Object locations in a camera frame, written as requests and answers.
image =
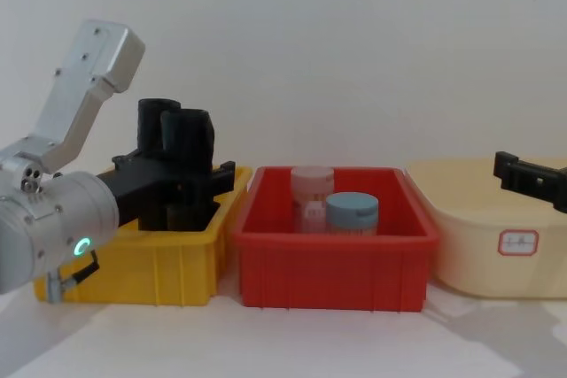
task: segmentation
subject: yellow plastic bin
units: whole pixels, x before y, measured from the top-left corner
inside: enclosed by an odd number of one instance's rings
[[[252,169],[237,167],[234,190],[215,198],[221,204],[203,232],[149,232],[135,221],[97,250],[100,270],[65,294],[65,301],[139,305],[206,305],[230,257],[230,229],[247,193]],[[80,258],[62,268],[77,272],[90,262]],[[35,281],[45,300],[45,279]]]
[[[407,173],[441,231],[440,281],[481,297],[567,297],[567,214],[501,189],[493,158],[420,161]]]

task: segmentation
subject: jar lid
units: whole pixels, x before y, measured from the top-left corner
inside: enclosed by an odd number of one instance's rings
[[[378,199],[361,192],[339,192],[327,197],[327,222],[337,228],[365,229],[378,223]]]
[[[335,172],[330,167],[301,166],[291,170],[291,190],[311,194],[329,194],[335,188]]]

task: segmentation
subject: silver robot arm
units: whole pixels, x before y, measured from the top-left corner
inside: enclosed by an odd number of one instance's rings
[[[79,155],[100,106],[128,89],[144,51],[129,28],[86,21],[34,131],[0,150],[0,294],[44,274],[57,277],[61,265],[114,236],[118,207],[96,176],[42,178]]]

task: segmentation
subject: green indicator light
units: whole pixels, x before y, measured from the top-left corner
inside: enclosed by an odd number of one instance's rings
[[[77,257],[82,256],[89,247],[90,247],[90,238],[82,238],[74,246],[74,255]]]

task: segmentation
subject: red bordered label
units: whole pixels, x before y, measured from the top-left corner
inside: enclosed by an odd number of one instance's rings
[[[507,229],[500,234],[498,252],[502,256],[530,257],[538,251],[540,234],[535,230]]]

